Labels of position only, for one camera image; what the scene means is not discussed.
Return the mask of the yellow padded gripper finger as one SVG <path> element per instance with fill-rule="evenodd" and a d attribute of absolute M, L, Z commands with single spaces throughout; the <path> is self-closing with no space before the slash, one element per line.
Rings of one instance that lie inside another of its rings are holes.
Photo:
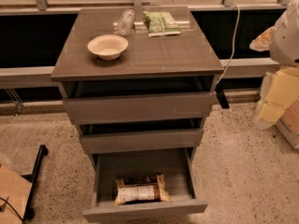
<path fill-rule="evenodd" d="M 267 72 L 263 78 L 260 100 L 257 103 L 253 124 L 259 129 L 275 125 L 285 110 L 299 97 L 299 69 L 287 67 Z"/>

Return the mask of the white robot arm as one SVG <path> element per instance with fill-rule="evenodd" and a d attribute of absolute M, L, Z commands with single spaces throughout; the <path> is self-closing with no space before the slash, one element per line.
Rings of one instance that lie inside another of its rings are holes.
<path fill-rule="evenodd" d="M 269 50 L 270 58 L 280 65 L 278 71 L 267 72 L 263 78 L 253 118 L 256 127 L 268 129 L 299 97 L 299 0 L 292 1 L 275 24 L 258 35 L 249 48 Z"/>

